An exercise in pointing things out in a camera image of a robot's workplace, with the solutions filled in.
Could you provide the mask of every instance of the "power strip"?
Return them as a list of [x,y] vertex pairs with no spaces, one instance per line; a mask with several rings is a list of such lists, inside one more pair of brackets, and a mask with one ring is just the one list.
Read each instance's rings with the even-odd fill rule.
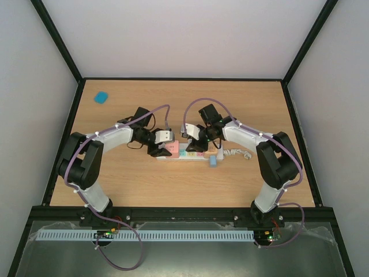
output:
[[[208,161],[208,158],[204,157],[204,153],[198,152],[187,152],[186,148],[189,146],[188,143],[179,144],[179,157],[178,158],[167,158],[167,157],[156,157],[157,160],[186,160],[186,161]],[[217,154],[217,160],[223,160],[223,146],[220,147]]]

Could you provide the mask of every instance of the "wooden table surface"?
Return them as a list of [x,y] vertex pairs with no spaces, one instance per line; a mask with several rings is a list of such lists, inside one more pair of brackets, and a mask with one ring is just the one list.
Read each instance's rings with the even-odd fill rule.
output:
[[[109,95],[104,104],[93,100],[99,91]],[[203,97],[221,101],[248,126],[264,132],[286,132],[298,149],[279,82],[88,80],[72,132],[106,129],[133,115],[138,106],[153,110],[170,104],[169,125],[176,139],[186,142],[179,135],[183,113],[193,100]],[[196,103],[187,122],[203,123],[198,110],[208,104]],[[225,111],[214,105],[225,117]],[[165,110],[155,114],[157,127],[164,128],[164,115]],[[224,149],[241,148],[229,142],[223,145]],[[103,156],[99,181],[115,206],[249,207],[263,182],[254,154],[250,160],[243,155],[227,156],[216,168],[210,168],[208,162],[158,161],[146,151],[147,147],[137,150],[121,145]],[[289,189],[281,199],[281,203],[290,201],[314,206],[306,175],[299,186]],[[79,206],[83,202],[58,177],[51,205]]]

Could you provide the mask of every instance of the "robotic arm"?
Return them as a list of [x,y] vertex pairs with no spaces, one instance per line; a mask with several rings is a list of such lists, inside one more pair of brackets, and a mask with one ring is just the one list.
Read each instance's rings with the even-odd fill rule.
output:
[[287,153],[263,135],[278,141],[295,157],[300,167],[302,167],[291,140],[283,132],[271,134],[261,133],[252,128],[248,128],[250,130],[242,129],[242,124],[239,121],[233,121],[229,116],[222,118],[212,104],[202,108],[199,113],[206,127],[186,123],[186,132],[184,128],[181,130],[182,136],[192,139],[186,151],[205,152],[208,150],[209,141],[220,139],[235,142],[257,154],[264,182],[251,207],[253,208],[252,216],[254,220],[256,222],[263,221],[263,218],[276,206],[276,202],[285,187],[299,173],[295,162]]
[[[92,206],[97,212],[103,212],[112,207],[111,200],[102,191],[97,180],[100,171],[101,157],[109,150],[132,141],[148,146],[148,154],[152,157],[171,156],[164,147],[164,143],[174,141],[173,132],[169,130],[145,129],[151,115],[141,120],[149,111],[139,107],[135,115],[118,121],[114,127],[99,134],[73,133],[66,143],[61,158],[57,163],[58,174],[63,178],[73,155],[81,144],[92,138],[80,151],[84,158],[76,158],[71,166],[67,183],[71,183],[75,193]],[[205,152],[209,141],[215,139],[233,141],[258,155],[260,172],[263,178],[261,191],[251,205],[251,216],[256,223],[268,220],[268,214],[274,210],[286,186],[297,176],[299,170],[296,161],[302,167],[301,161],[287,134],[262,133],[252,128],[241,128],[242,124],[231,116],[223,118],[210,104],[199,111],[206,127],[186,123],[186,130],[182,128],[182,136],[191,139],[187,152]]]
[[[172,155],[164,147],[161,147],[163,143],[174,141],[174,135],[171,130],[161,130],[158,128],[151,132],[145,129],[150,121],[151,115],[130,126],[123,127],[124,124],[138,119],[148,112],[148,110],[139,107],[133,117],[118,121],[113,128],[109,128],[103,134],[96,132],[95,137],[79,153],[84,154],[83,159],[77,158],[73,163],[68,174],[68,182],[77,188],[74,192],[80,193],[86,202],[97,212],[103,212],[109,205],[112,206],[111,200],[104,194],[97,180],[100,172],[101,158],[104,153],[121,144],[137,141],[142,145],[148,146],[148,154],[152,157]],[[63,178],[65,177],[72,156],[81,143],[93,135],[84,135],[77,132],[71,134],[57,163],[59,175]]]

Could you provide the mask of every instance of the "small blue object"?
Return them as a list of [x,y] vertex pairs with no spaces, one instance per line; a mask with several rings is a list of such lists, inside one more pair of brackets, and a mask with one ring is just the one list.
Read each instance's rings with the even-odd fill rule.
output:
[[217,157],[212,155],[209,158],[210,161],[210,167],[217,167]]
[[103,91],[99,91],[99,93],[96,94],[94,98],[95,102],[98,104],[103,104],[106,101],[106,99],[108,99],[108,94]]

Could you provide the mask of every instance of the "white wall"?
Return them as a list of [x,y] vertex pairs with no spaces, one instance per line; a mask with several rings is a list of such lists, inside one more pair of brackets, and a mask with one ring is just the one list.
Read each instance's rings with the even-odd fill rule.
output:
[[369,272],[369,1],[339,1],[289,85],[324,205]]
[[283,78],[325,0],[44,0],[84,77]]
[[0,1],[0,276],[41,204],[77,83],[30,1]]

